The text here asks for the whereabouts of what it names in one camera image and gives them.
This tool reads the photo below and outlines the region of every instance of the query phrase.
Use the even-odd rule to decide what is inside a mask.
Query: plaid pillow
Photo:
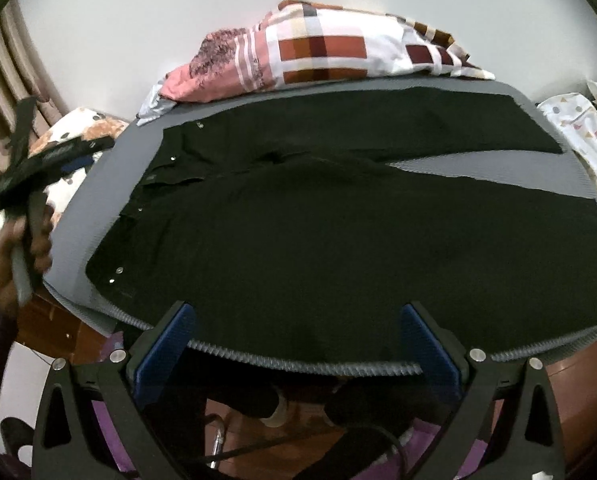
[[[285,0],[253,28],[222,29],[169,72],[162,97],[209,102],[322,81],[405,75],[494,79],[451,34],[391,14]]]

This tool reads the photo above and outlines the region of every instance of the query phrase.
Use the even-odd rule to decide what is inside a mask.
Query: pillow
[[[390,14],[285,0],[252,28],[208,34],[192,62],[160,90],[178,102],[210,102],[304,84],[428,72],[494,79],[447,32]]]
[[[30,147],[30,156],[78,136],[83,136],[85,140],[91,140],[111,135],[116,139],[127,126],[128,124],[125,121],[106,117],[105,114],[89,110],[88,108],[77,108],[62,117],[32,144]],[[95,153],[94,161],[98,160],[100,156],[100,153]],[[85,168],[81,168],[55,184],[48,186],[48,202],[54,205],[54,215],[52,217],[54,225],[60,219],[67,204],[69,204],[69,201],[85,177]],[[0,211],[0,230],[4,222],[5,213]]]

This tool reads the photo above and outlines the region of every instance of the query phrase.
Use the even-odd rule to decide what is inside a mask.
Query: hand
[[[50,233],[52,231],[51,217],[53,209],[45,207],[42,232],[32,239],[31,252],[34,256],[34,268],[41,274],[47,272],[52,265],[50,249]],[[16,287],[12,280],[12,248],[20,242],[25,234],[26,218],[5,222],[0,232],[0,310],[10,317],[18,315],[18,298]]]

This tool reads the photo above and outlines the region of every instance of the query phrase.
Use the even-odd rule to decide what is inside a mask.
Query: shoe
[[[288,421],[288,400],[276,386],[274,386],[274,389],[278,394],[278,406],[268,418],[259,419],[268,428],[280,428]]]

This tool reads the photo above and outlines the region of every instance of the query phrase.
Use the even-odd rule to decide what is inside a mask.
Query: metal screw
[[[115,350],[110,354],[110,361],[113,363],[120,363],[121,361],[125,360],[128,354],[124,350]]]
[[[469,356],[477,363],[482,363],[483,361],[485,361],[487,354],[480,348],[472,348],[469,351]]]
[[[532,357],[529,360],[529,365],[534,368],[534,370],[540,370],[543,368],[543,362],[538,357]]]
[[[58,359],[54,359],[54,362],[52,363],[52,368],[56,371],[59,371],[65,368],[66,364],[67,361],[65,361],[62,357],[59,357]]]

